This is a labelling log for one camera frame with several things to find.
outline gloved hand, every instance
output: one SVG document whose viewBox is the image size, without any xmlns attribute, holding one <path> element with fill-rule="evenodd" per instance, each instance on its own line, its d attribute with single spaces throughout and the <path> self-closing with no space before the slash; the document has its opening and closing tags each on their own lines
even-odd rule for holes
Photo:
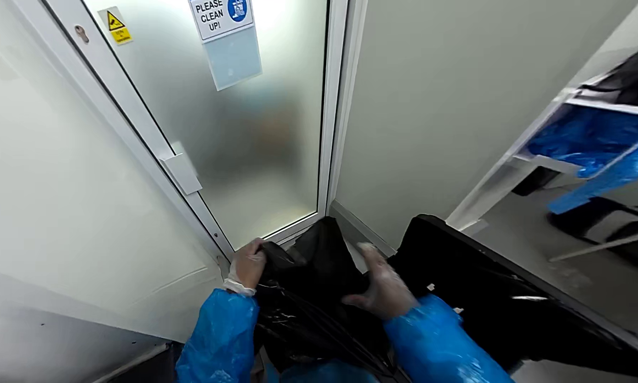
<svg viewBox="0 0 638 383">
<path fill-rule="evenodd" d="M 385 262 L 375 246 L 371 243 L 359 243 L 357 246 L 371 271 L 371 283 L 366 293 L 344 296 L 343 303 L 365 309 L 383 320 L 402 316 L 418 306 L 404 281 Z"/>
<path fill-rule="evenodd" d="M 263 242 L 262 239 L 255 238 L 234 253 L 229 275 L 224 280 L 225 288 L 246 296 L 255 295 L 255 287 L 260 281 L 264 264 L 267 262 L 264 252 L 258 251 Z"/>
</svg>

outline yellow warning sign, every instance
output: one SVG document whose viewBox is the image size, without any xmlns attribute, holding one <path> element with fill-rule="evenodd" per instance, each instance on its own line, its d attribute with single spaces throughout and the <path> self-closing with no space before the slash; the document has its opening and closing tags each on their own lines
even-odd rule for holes
<svg viewBox="0 0 638 383">
<path fill-rule="evenodd" d="M 106 22 L 110 35 L 116 44 L 122 45 L 132 41 L 132 36 L 127 26 L 123 22 L 123 15 L 120 14 L 118 7 L 110 7 L 99 11 L 99 16 Z"/>
<path fill-rule="evenodd" d="M 106 11 L 106 13 L 108 14 L 107 18 L 109 20 L 109 30 L 110 31 L 114 31 L 116 29 L 120 29 L 120 28 L 125 28 L 125 24 L 123 24 L 123 22 L 121 22 L 120 20 L 118 20 L 118 17 L 115 17 L 113 15 L 113 13 L 110 13 L 110 11 Z"/>
<path fill-rule="evenodd" d="M 118 45 L 132 41 L 132 36 L 130 35 L 130 31 L 127 30 L 127 27 L 112 30 L 110 34 Z"/>
</svg>

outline white door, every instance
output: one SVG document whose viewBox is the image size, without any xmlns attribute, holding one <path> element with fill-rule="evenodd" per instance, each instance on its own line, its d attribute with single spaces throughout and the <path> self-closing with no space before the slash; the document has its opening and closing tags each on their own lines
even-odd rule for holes
<svg viewBox="0 0 638 383">
<path fill-rule="evenodd" d="M 262 74 L 220 91 L 188 0 L 45 2 L 225 254 L 325 215 L 347 0 L 246 0 Z"/>
</svg>

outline blue mandatory sign icon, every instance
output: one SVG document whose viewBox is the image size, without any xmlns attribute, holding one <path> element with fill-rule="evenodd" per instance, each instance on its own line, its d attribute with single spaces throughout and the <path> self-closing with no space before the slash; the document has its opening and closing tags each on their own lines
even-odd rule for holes
<svg viewBox="0 0 638 383">
<path fill-rule="evenodd" d="M 246 18 L 246 13 L 248 13 L 246 0 L 229 0 L 227 8 L 229 8 L 229 15 L 232 20 L 236 22 L 243 21 Z"/>
</svg>

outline keyhole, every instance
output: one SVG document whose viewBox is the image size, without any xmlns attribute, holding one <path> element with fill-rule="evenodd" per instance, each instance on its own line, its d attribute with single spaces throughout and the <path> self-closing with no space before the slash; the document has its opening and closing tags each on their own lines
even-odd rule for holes
<svg viewBox="0 0 638 383">
<path fill-rule="evenodd" d="M 75 33 L 77 33 L 78 36 L 80 36 L 80 39 L 82 39 L 85 44 L 89 42 L 89 38 L 87 37 L 87 34 L 85 33 L 85 28 L 82 28 L 80 25 L 76 25 Z"/>
</svg>

